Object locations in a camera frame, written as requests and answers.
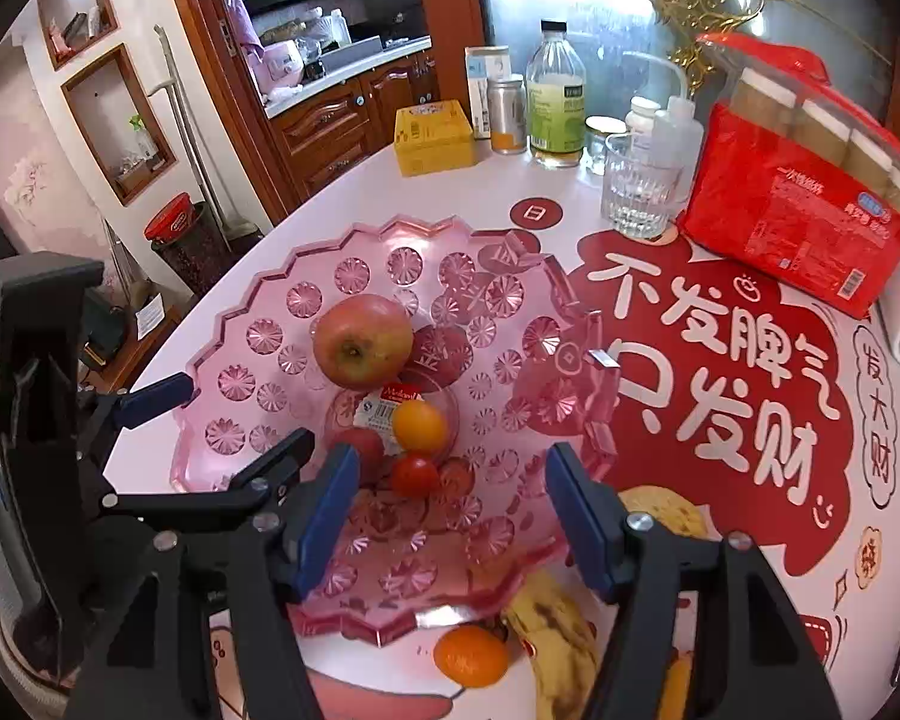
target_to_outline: jar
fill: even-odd
[[[583,156],[583,164],[590,172],[596,175],[604,174],[605,158],[607,157],[607,135],[622,135],[626,132],[626,124],[620,119],[612,119],[610,116],[588,116],[586,122],[586,152]]]

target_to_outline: pink glass fruit bowl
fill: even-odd
[[[298,247],[259,274],[216,341],[188,365],[196,389],[175,410],[172,482],[218,490],[298,427],[346,427],[354,397],[313,359],[316,320],[356,293],[398,300],[415,342],[400,378],[452,409],[456,440],[442,488],[400,498],[384,478],[361,488],[320,585],[292,610],[303,635],[342,632],[385,644],[416,627],[500,610],[526,572],[565,549],[544,484],[544,458],[566,440],[599,477],[613,460],[619,368],[599,313],[583,312],[557,261],[523,231],[474,232],[462,220],[395,218]]]

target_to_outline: tangerine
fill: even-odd
[[[463,625],[439,637],[434,663],[444,675],[464,688],[486,688],[506,674],[506,646],[491,632]]]
[[[394,438],[408,452],[436,455],[447,443],[447,420],[425,400],[405,400],[391,417]]]

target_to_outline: red apple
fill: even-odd
[[[337,386],[375,389],[394,379],[413,350],[406,310],[380,295],[353,295],[324,314],[314,329],[314,357]]]
[[[360,483],[375,482],[383,469],[386,452],[384,440],[371,428],[349,427],[335,433],[328,446],[335,443],[348,443],[360,456]]]

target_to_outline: wooden cabinet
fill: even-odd
[[[293,184],[303,199],[375,153],[376,124],[360,79],[350,79],[280,114],[280,136]]]
[[[436,66],[430,52],[418,52],[360,76],[370,101],[370,114],[377,122],[381,146],[394,142],[396,112],[400,108],[439,100]]]
[[[431,52],[420,52],[416,56],[416,78],[413,81],[413,97],[420,105],[440,99],[437,86],[437,60]]]
[[[302,199],[394,141],[400,108],[439,100],[429,50],[332,86],[271,120]]]
[[[381,146],[394,142],[396,112],[416,105],[413,83],[418,75],[416,57],[405,56],[361,74],[360,83],[370,99],[372,115],[376,119]]]

